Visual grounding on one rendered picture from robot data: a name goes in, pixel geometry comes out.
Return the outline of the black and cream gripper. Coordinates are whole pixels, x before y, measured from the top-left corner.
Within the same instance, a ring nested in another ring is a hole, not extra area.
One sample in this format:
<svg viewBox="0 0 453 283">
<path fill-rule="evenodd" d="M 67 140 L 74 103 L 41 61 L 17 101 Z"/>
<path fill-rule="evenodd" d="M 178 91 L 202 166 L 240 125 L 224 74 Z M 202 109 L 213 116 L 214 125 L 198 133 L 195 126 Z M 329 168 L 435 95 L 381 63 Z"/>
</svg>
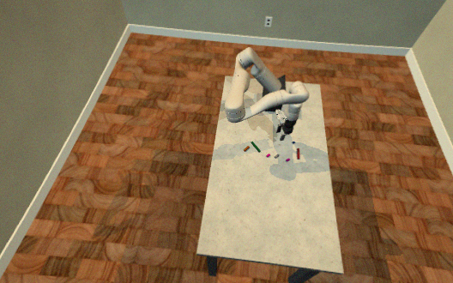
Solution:
<svg viewBox="0 0 453 283">
<path fill-rule="evenodd" d="M 275 115 L 277 116 L 277 119 L 280 123 L 278 124 L 276 133 L 281 132 L 282 128 L 284 133 L 281 134 L 280 141 L 284 141 L 285 135 L 290 135 L 291 133 L 293 133 L 293 126 L 296 124 L 299 118 L 299 113 L 297 114 L 289 113 L 286 108 L 284 112 L 281 110 L 276 110 Z"/>
</svg>

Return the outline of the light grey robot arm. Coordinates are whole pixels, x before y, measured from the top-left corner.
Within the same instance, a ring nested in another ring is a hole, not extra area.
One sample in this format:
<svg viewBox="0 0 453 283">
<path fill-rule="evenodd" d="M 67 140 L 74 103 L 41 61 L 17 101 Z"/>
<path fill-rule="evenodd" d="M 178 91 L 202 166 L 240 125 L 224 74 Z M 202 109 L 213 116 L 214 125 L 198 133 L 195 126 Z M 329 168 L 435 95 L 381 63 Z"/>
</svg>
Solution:
<svg viewBox="0 0 453 283">
<path fill-rule="evenodd" d="M 244 93 L 250 86 L 250 75 L 246 71 L 251 68 L 251 74 L 269 92 L 258 102 L 245 108 Z M 253 117 L 262 111 L 279 105 L 287 105 L 287 111 L 292 114 L 300 112 L 301 103 L 309 99 L 309 93 L 301 81 L 294 82 L 287 92 L 281 89 L 281 83 L 277 77 L 266 67 L 256 52 L 248 47 L 236 57 L 235 70 L 233 74 L 230 92 L 225 102 L 226 118 L 231 123 L 238 123 Z"/>
</svg>

